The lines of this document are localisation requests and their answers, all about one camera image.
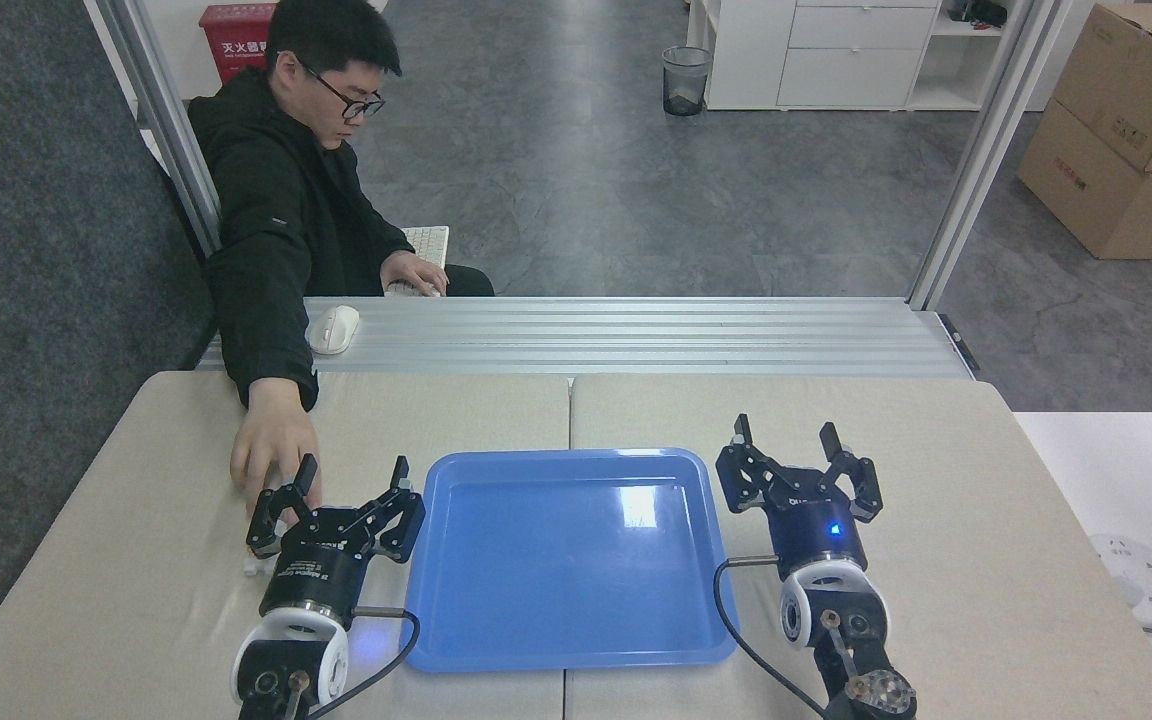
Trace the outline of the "person's right hand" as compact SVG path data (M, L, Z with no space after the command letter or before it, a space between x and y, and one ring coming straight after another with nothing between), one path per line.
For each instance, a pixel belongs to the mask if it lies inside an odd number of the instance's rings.
M229 457L230 480L243 497L248 516L268 487L270 470L275 469L283 480L293 479L306 455L314 456L317 464L314 483L306 493L306 505L316 509L323 503L324 461L298 384L273 377L251 382L247 414L238 424Z

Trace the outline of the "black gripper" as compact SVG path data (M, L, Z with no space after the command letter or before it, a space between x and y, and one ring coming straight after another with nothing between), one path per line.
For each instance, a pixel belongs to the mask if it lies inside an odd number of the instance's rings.
M276 555L259 612L306 609L329 619L353 619L371 556L408 562L426 516L419 492L408 482L410 462L397 457L387 491L361 509L319 509L306 505L314 486L317 461L305 455L294 479L264 488L257 498L247 546L256 559ZM285 510L297 524L280 537Z
M832 420L819 432L826 470L787 470L753 444L748 414L738 414L732 441L717 458L717 473L730 511L772 506L772 547L778 577L785 582L806 564L846 559L867 570L855 520L870 523L882 510L881 487L876 465L869 457L847 450ZM838 478L850 480L852 495L838 488ZM803 492L787 503L788 488Z

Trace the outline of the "person's left hand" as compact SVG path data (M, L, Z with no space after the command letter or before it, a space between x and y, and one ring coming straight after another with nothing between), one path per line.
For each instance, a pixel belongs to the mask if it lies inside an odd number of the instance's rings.
M381 263L380 283L384 291L403 286L407 291L419 293L420 296L445 297L450 282L442 266L426 262L415 252L399 250Z

